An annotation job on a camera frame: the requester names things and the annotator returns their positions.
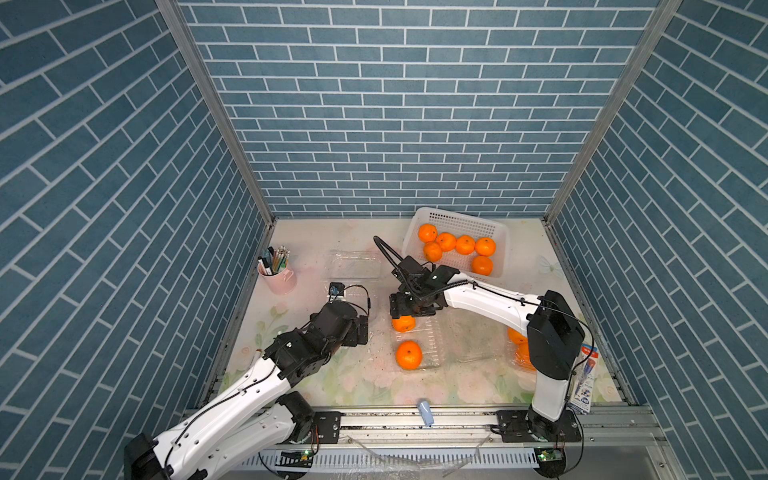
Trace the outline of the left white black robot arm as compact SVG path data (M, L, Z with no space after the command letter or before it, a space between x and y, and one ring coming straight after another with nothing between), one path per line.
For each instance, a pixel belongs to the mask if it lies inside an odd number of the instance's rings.
M304 440L315 412L295 387L340 347L368 341L369 310L327 302L309 321L275 337L223 393L155 437L140 434L124 448L127 479L218 479L261 450Z

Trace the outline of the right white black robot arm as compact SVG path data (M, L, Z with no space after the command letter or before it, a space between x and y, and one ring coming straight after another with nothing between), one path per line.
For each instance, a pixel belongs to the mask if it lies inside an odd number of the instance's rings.
M570 378L585 340L585 328L564 297L504 290L446 265L428 268L411 257L395 266L398 290L389 297L390 314L428 317L440 310L466 310L494 320L527 340L536 371L531 417L558 421L565 409Z

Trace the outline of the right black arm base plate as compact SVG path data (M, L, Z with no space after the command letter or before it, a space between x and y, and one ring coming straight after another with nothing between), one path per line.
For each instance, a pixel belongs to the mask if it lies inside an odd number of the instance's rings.
M568 443L583 440L578 417L564 410L558 420L550 421L528 409L499 410L490 431L500 435L504 443Z

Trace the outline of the white perforated plastic basket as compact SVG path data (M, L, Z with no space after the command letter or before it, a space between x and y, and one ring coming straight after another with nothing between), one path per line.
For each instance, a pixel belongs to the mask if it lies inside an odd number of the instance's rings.
M509 229L499 222L421 207L410 222L401 255L497 280L504 276L508 240Z

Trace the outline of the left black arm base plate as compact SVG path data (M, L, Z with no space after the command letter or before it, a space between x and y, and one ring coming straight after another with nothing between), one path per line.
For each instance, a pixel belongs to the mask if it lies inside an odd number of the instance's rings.
M340 411L318 411L312 418L305 416L295 421L295 428L288 437L289 443L337 444L341 431Z

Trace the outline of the orange box three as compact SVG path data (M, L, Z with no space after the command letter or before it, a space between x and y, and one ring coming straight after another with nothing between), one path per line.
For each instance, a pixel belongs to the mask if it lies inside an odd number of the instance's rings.
M417 370L423 361L423 352L419 344L412 340L407 340L399 344L395 352L397 365L403 370Z
M461 255L471 255L475 252L475 240L473 237L463 235L457 238L455 251Z

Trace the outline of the orange box one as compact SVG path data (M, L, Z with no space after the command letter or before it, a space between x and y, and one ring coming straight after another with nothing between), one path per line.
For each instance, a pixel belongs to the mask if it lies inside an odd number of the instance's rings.
M419 227L417 235L419 240L425 244L435 242L438 237L438 229L432 224L425 223Z
M471 271L477 275L490 276L493 269L494 263L487 256L478 255L471 262Z

